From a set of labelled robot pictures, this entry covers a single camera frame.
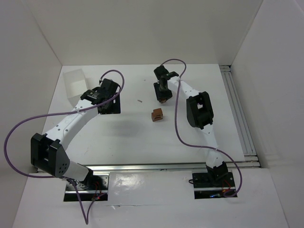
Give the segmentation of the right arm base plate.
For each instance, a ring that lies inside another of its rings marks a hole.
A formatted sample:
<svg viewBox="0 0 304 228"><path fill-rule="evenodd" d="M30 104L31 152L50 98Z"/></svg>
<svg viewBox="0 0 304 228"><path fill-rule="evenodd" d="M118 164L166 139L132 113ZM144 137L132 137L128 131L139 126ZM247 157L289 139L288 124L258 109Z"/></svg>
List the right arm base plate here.
<svg viewBox="0 0 304 228"><path fill-rule="evenodd" d="M194 188L234 188L235 182L232 172L229 172L223 178L218 180L212 179L207 173L193 173L189 183Z"/></svg>

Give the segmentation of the notched brown wood block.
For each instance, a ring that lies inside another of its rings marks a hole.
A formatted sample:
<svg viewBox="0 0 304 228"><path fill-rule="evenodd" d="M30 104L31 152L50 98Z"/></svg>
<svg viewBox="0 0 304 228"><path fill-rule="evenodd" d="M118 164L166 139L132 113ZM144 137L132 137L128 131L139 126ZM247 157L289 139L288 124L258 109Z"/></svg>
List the notched brown wood block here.
<svg viewBox="0 0 304 228"><path fill-rule="evenodd" d="M157 108L157 109L154 109L153 110L153 113L152 113L154 116L162 116L163 115L163 112L162 112L162 109L161 108Z"/></svg>

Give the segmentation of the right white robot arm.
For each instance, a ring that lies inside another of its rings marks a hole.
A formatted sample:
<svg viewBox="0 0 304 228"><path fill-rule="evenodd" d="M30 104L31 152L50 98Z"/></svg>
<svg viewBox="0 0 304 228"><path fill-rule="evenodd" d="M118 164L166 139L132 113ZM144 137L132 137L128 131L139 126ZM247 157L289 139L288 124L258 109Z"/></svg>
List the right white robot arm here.
<svg viewBox="0 0 304 228"><path fill-rule="evenodd" d="M208 177L204 180L193 180L193 183L202 185L209 182L214 187L228 174L228 168L217 148L217 140L213 131L213 109L210 96L207 92L200 92L188 85L176 72L169 72L164 66L154 69L158 82L154 83L156 98L160 103L165 103L172 98L172 91L181 94L186 102L186 117L191 127L198 130L199 136L203 137L203 148L206 151L206 169Z"/></svg>

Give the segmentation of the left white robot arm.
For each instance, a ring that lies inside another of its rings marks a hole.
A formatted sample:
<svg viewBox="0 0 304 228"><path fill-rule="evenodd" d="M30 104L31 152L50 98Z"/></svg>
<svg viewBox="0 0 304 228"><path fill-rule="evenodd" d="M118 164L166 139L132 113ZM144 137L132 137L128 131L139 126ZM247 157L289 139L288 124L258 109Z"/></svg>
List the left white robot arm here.
<svg viewBox="0 0 304 228"><path fill-rule="evenodd" d="M72 179L84 190L100 187L103 180L93 171L71 161L66 149L78 132L98 114L119 114L118 83L104 79L100 86L84 92L72 114L67 115L54 128L31 138L31 164L60 179Z"/></svg>

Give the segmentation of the U-shaped brown wood block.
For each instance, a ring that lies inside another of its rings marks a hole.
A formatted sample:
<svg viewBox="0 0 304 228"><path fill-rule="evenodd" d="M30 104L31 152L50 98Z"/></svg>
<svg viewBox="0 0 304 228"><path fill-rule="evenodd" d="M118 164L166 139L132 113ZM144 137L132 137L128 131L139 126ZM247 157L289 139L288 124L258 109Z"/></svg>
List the U-shaped brown wood block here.
<svg viewBox="0 0 304 228"><path fill-rule="evenodd" d="M152 114L152 120L153 119L163 119L163 115L162 116L154 116L153 114Z"/></svg>

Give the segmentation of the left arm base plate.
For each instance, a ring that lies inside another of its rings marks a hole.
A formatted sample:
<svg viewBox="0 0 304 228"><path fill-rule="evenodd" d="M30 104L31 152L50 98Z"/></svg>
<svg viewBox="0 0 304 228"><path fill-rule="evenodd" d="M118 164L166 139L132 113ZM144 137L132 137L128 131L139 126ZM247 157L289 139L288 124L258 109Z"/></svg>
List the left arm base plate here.
<svg viewBox="0 0 304 228"><path fill-rule="evenodd" d="M79 192L103 192L108 190L108 174L95 175L93 182L89 184L89 187L86 186L83 182L72 179L72 182L75 184Z"/></svg>

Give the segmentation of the white perforated plastic box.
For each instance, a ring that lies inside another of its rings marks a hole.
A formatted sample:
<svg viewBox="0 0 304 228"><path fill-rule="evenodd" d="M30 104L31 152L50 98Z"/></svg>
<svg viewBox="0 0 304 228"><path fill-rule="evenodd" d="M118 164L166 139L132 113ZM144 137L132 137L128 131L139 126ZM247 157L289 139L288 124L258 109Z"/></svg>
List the white perforated plastic box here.
<svg viewBox="0 0 304 228"><path fill-rule="evenodd" d="M63 74L63 80L67 99L75 107L81 95L88 90L85 74L82 69L69 71Z"/></svg>

